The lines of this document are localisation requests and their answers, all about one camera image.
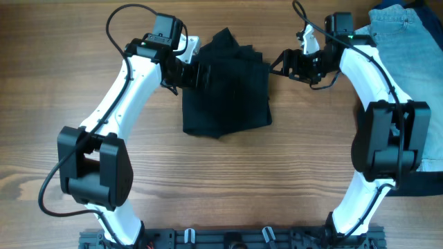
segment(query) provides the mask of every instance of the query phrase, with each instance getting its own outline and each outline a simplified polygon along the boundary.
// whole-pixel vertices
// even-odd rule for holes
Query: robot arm
[[[429,107],[425,102],[413,102],[395,83],[380,60],[370,36],[353,34],[350,13],[328,16],[325,26],[330,35],[373,57],[386,73],[403,112],[409,115],[405,121],[402,169],[404,174],[415,171],[424,148],[431,114]],[[304,33],[298,33],[297,37],[302,50],[285,50],[271,65],[271,73],[311,86],[332,71],[342,72],[351,81],[365,110],[365,118],[360,120],[352,144],[352,163],[356,170],[354,177],[341,204],[329,214],[325,225],[329,229],[327,244],[358,246],[364,237],[362,235],[368,232],[372,215],[390,191],[385,186],[396,185],[399,137],[392,128],[399,124],[399,120],[392,115],[395,100],[381,71],[362,54],[344,48],[328,37],[325,49],[319,50],[311,25],[307,25]],[[274,70],[280,62],[283,62],[282,69]]]

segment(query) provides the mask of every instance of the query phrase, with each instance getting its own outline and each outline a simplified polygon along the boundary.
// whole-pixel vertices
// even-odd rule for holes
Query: black mounting rail
[[[320,249],[319,236],[323,227],[296,227],[271,231],[275,239],[266,242],[263,230],[180,230],[146,229],[147,245],[152,249]],[[81,232],[79,249],[109,249],[113,244],[105,239],[103,230]],[[360,246],[334,248],[386,249],[382,227],[371,227]]]

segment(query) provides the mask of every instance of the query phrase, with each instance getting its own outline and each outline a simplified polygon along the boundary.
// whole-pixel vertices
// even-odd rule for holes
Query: blue jeans
[[[443,51],[413,9],[394,5],[369,12],[371,35],[395,82],[415,101],[426,101],[431,122],[419,171],[443,171]]]

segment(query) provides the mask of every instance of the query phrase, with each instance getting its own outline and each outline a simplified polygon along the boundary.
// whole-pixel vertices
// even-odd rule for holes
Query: wooden table
[[[321,25],[336,11],[369,22],[377,1],[304,1]],[[442,16],[442,2],[431,2]],[[57,162],[64,125],[77,127],[98,105],[121,66],[105,35],[119,3],[0,6],[0,248],[76,248],[78,233],[100,226],[91,214],[44,215],[37,195]],[[272,62],[297,48],[302,22],[289,1],[150,1],[176,15],[203,44],[229,27],[240,44],[253,44]],[[125,10],[111,23],[124,46],[152,30],[154,17]],[[324,39],[318,35],[323,47]],[[327,84],[331,77],[324,80]],[[182,132],[181,96],[158,89],[127,145],[134,168],[130,199],[147,228],[259,228],[322,225],[341,201],[354,168],[350,147],[356,94],[345,77],[325,91],[270,77],[273,124],[219,140]],[[60,191],[58,176],[46,204],[82,209]],[[443,197],[390,198],[373,224],[386,228],[389,248],[440,248]]]

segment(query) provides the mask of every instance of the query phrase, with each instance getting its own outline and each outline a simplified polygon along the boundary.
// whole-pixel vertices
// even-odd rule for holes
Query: black cable
[[[52,179],[52,177],[54,177],[55,173],[57,172],[57,170],[63,166],[63,164],[75,153],[77,152],[77,150],[79,149],[83,149],[84,146],[86,145],[87,141],[91,138],[91,136],[97,132],[97,130],[99,130],[99,128],[106,122],[106,119],[109,117],[109,115],[111,114],[111,112],[114,110],[114,108],[116,107],[116,105],[118,104],[118,102],[120,101],[121,97],[123,96],[123,94],[126,91],[126,88],[129,86],[129,82],[131,81],[131,64],[129,63],[129,60],[127,59],[126,55],[124,54],[123,50],[118,46],[118,44],[114,41],[114,39],[112,38],[111,34],[109,33],[109,24],[112,20],[112,17],[120,10],[124,9],[124,8],[128,8],[128,7],[140,7],[140,8],[144,8],[146,10],[149,10],[150,12],[152,12],[154,15],[157,15],[157,12],[155,12],[153,9],[141,5],[141,4],[137,4],[137,3],[133,3],[133,4],[125,4],[119,8],[117,8],[116,10],[114,10],[111,15],[109,16],[107,22],[106,22],[106,35],[109,38],[109,41],[111,41],[111,43],[117,48],[118,52],[120,53],[120,55],[123,57],[125,63],[126,63],[126,67],[127,67],[127,75],[126,75],[126,80],[125,80],[125,84],[123,85],[122,89],[120,90],[120,93],[118,94],[117,98],[112,102],[111,106],[108,108],[108,110],[106,111],[106,113],[103,115],[103,117],[101,119],[99,119],[97,125],[83,138],[79,141],[78,144],[75,145],[75,147],[65,156],[63,157],[55,166],[54,168],[52,168],[52,170],[49,172],[48,176],[45,178],[42,187],[40,188],[39,191],[39,196],[38,196],[38,203],[39,203],[39,207],[42,210],[43,213],[50,215],[50,216],[54,216],[54,217],[68,217],[68,216],[75,216],[75,215],[80,215],[80,214],[96,214],[98,216],[99,219],[102,220],[104,226],[106,227],[107,231],[110,233],[110,235],[112,236],[112,239],[117,243],[117,245],[120,248],[124,248],[124,246],[121,244],[121,242],[118,240],[118,238],[116,237],[114,231],[112,230],[111,226],[109,225],[108,221],[106,220],[104,214],[98,210],[81,210],[81,211],[76,211],[76,212],[68,212],[68,213],[56,213],[56,212],[52,212],[50,210],[48,210],[45,206],[44,206],[44,201],[43,201],[43,197],[44,197],[44,192],[46,191],[46,188],[48,187],[49,181]]]
[[[327,86],[313,87],[313,86],[312,86],[312,85],[313,85],[313,82],[310,82],[310,83],[309,83],[309,87],[310,87],[312,90],[322,90],[322,89],[327,89],[327,88],[329,88],[329,87],[331,87],[331,86],[333,86],[333,85],[335,84],[335,82],[337,81],[337,78],[338,78],[338,76],[340,75],[340,73],[341,73],[341,71],[338,70],[337,73],[335,73],[334,79],[332,80],[331,84],[329,84],[329,85],[327,85]]]
[[[374,205],[377,202],[377,199],[378,199],[378,197],[379,197],[379,195],[381,193],[381,190],[384,187],[390,187],[392,190],[398,190],[399,189],[399,186],[401,184],[401,165],[402,165],[402,160],[403,160],[403,148],[404,148],[404,114],[403,114],[403,111],[401,110],[401,104],[400,104],[399,98],[398,98],[397,94],[395,93],[395,87],[391,84],[391,82],[389,80],[389,77],[386,75],[386,72],[383,70],[383,68],[380,66],[380,64],[378,64],[372,56],[367,55],[362,50],[356,48],[355,46],[353,46],[351,44],[347,44],[344,41],[341,41],[341,40],[335,38],[334,36],[328,34],[326,31],[324,31],[322,28],[320,28],[317,25],[315,25],[312,22],[310,22],[310,20],[308,20],[308,18],[306,18],[306,14],[305,13],[303,13],[303,14],[300,13],[300,11],[297,9],[296,3],[297,3],[298,6],[301,6],[301,4],[297,0],[293,0],[292,8],[296,11],[297,15],[301,19],[303,19],[306,23],[310,24],[318,32],[324,34],[325,36],[329,37],[330,39],[333,39],[334,41],[344,45],[344,47],[351,48],[352,50],[358,52],[359,54],[364,56],[366,59],[368,59],[369,62],[372,62],[377,67],[377,69],[379,69],[380,73],[383,75],[383,77],[384,77],[384,79],[386,81],[386,84],[388,85],[389,93],[392,94],[392,96],[394,98],[394,101],[395,101],[395,104],[397,106],[396,110],[397,110],[397,115],[398,115],[398,118],[399,118],[400,135],[399,135],[399,153],[398,153],[398,157],[397,157],[398,170],[397,170],[397,175],[396,175],[396,179],[395,179],[395,186],[392,186],[391,184],[383,184],[382,186],[380,186],[378,188],[377,193],[375,194],[375,196],[374,196],[370,206],[366,210],[365,214],[359,219],[357,224],[343,237],[343,239],[346,239],[355,230],[357,230],[361,224],[364,223],[366,217],[369,215],[371,209],[374,207]]]

